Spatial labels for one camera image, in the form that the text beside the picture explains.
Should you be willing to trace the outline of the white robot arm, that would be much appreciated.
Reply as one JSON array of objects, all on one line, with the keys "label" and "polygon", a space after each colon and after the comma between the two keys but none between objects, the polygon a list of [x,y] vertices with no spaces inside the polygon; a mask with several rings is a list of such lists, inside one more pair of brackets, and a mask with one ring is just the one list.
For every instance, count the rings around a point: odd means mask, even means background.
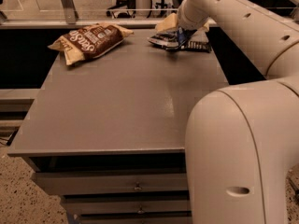
[{"label": "white robot arm", "polygon": [[249,0],[183,0],[178,26],[214,20],[263,81],[213,91],[192,109],[185,156],[192,224],[288,224],[299,162],[299,27]]}]

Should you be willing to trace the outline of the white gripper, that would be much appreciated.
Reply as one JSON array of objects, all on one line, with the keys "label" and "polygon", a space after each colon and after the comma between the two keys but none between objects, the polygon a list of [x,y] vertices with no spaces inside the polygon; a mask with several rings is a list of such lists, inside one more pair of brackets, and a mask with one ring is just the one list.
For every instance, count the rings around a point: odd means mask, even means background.
[{"label": "white gripper", "polygon": [[155,26],[158,33],[176,31],[178,26],[184,30],[209,31],[209,16],[196,7],[191,0],[183,0],[178,8],[178,13],[171,13]]}]

